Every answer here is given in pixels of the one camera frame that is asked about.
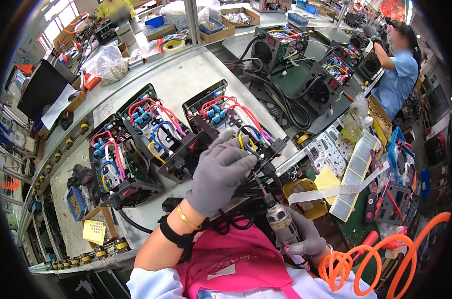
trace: white label strip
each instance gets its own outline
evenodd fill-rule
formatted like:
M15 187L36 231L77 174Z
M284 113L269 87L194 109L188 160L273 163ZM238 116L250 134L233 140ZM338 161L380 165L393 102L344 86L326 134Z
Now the white label strip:
M380 164L378 168L376 168L376 170L373 173L371 173L371 175L368 176L367 179L365 179L360 185L341 185L330 188L324 188L321 190L293 193L289 195L288 198L289 205L296 202L320 200L323 198L337 196L341 194L359 193L364 188L366 188L372 182L373 179L375 179L379 174L381 174L388 168L389 162L385 161L384 163Z

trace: gloved hand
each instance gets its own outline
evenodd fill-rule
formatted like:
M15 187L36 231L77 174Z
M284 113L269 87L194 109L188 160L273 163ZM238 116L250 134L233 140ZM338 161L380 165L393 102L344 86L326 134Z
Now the gloved hand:
M234 130L226 129L199 156L193 175L193 187L186 193L189 204L201 215L213 216L227 204L241 181L258 162L255 155L242 150ZM249 136L243 135L243 144Z
M292 221L297 226L299 235L304 241L287 246L285 248L286 253L291 255L309 255L312 258L321 256L326 249L326 243L325 239L319 236L314 222L311 219L305 218L292 208L287 207L287 209L292 216Z
M382 39L380 38L380 36L379 36L379 34L377 32L377 29L375 27L372 27L370 25L366 25L366 26L364 26L363 30L364 30L364 35L366 37L370 38L370 40L373 43L380 43L381 42Z

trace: woman in blue shirt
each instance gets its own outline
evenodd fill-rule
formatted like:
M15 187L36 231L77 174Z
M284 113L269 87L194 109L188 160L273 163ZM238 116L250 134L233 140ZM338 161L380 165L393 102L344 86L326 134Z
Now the woman in blue shirt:
M384 75L372 94L384 108L390 121L402 108L415 82L419 77L419 65L422 58L417 36L412 27L404 22L392 25L392 52L389 57L384 51L377 31L370 26L364 28L364 34L374 43L374 49L380 65L384 68Z

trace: black wrist strap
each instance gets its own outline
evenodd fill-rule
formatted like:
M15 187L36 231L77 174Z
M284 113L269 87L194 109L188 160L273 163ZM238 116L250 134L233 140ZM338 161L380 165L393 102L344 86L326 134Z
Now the black wrist strap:
M159 228L163 235L171 242L175 243L178 248L187 248L192 245L194 239L194 233L186 233L184 235L179 235L173 231L168 224L167 218L164 218Z

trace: tape roll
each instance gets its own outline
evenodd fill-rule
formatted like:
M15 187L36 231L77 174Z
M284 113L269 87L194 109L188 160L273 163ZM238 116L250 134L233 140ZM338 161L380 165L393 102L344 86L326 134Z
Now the tape roll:
M174 54L186 47L186 43L184 41L169 41L163 45L163 51L165 54Z

